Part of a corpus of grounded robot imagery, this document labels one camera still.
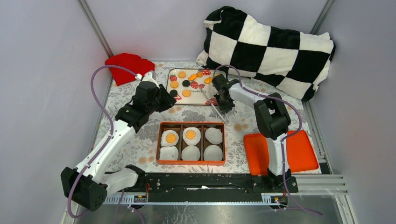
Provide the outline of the metal serving tongs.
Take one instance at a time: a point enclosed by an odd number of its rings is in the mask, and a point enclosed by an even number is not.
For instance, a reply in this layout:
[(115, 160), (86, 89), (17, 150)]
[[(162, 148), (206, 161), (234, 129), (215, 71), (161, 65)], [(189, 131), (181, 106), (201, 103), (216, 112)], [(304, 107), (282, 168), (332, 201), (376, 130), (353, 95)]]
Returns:
[(204, 100), (204, 104), (209, 105), (225, 124), (229, 124), (229, 119), (226, 114), (219, 110), (219, 105), (217, 99), (215, 98), (215, 94), (217, 94), (217, 91), (215, 90), (213, 85), (199, 84), (198, 89), (199, 96), (202, 98), (202, 101)]

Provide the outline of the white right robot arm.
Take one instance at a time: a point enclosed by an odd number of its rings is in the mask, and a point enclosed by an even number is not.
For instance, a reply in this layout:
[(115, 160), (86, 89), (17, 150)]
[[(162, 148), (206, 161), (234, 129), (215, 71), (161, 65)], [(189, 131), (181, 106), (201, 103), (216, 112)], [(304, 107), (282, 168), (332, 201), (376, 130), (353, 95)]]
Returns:
[(290, 177), (290, 168), (282, 140), (287, 136), (290, 116), (284, 105), (285, 101), (278, 93), (264, 96), (233, 79), (228, 81), (223, 75), (215, 76), (212, 84), (217, 90), (216, 98), (221, 113), (228, 113), (235, 107), (234, 101), (252, 108), (258, 130), (267, 139), (269, 151), (268, 186), (274, 192), (286, 187)]

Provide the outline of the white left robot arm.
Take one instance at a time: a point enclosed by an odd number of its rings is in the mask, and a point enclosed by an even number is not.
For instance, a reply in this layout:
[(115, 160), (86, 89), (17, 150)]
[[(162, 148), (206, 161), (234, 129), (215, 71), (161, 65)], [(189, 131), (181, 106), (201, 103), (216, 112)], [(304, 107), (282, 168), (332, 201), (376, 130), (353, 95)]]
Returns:
[(73, 214), (71, 203), (96, 211), (109, 194), (125, 188), (134, 192), (144, 188), (144, 171), (128, 165), (120, 171), (106, 174), (106, 169), (121, 147), (144, 126), (152, 113), (170, 109), (176, 100), (162, 84), (142, 81), (136, 87), (132, 101), (120, 108), (107, 135), (76, 167), (65, 167), (61, 172), (67, 211)]

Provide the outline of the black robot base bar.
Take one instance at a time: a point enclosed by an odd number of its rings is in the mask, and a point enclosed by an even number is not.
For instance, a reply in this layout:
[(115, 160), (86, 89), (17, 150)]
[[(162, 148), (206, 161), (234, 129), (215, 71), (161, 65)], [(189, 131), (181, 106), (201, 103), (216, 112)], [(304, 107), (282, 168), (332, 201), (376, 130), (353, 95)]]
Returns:
[(295, 177), (274, 185), (268, 176), (210, 173), (146, 173), (127, 193), (142, 193), (150, 203), (258, 203), (262, 195), (297, 193)]

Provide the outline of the orange cookie tin box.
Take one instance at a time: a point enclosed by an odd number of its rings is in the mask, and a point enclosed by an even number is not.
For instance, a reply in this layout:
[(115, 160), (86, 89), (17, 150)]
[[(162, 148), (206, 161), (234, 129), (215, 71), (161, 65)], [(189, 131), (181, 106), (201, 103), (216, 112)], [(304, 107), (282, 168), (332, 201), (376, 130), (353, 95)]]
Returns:
[[(201, 133), (201, 140), (197, 143), (197, 148), (199, 149), (200, 156), (195, 160), (183, 160), (182, 159), (182, 151), (187, 147), (187, 144), (183, 140), (182, 134), (183, 131), (188, 127), (196, 127)], [(218, 144), (218, 147), (221, 149), (221, 156), (216, 161), (210, 161), (205, 159), (205, 150), (207, 147), (211, 145), (210, 141), (205, 137), (205, 133), (209, 128), (216, 128), (222, 133), (222, 142)], [(163, 133), (165, 131), (172, 130), (179, 134), (179, 139), (177, 144), (175, 145), (177, 149), (177, 158), (176, 159), (164, 159), (160, 158), (161, 153), (161, 139), (163, 137)], [(226, 146), (225, 146), (225, 125), (224, 123), (219, 122), (162, 122), (159, 127), (158, 134), (158, 144), (156, 150), (156, 161), (160, 165), (214, 165), (214, 166), (222, 166), (226, 161)]]

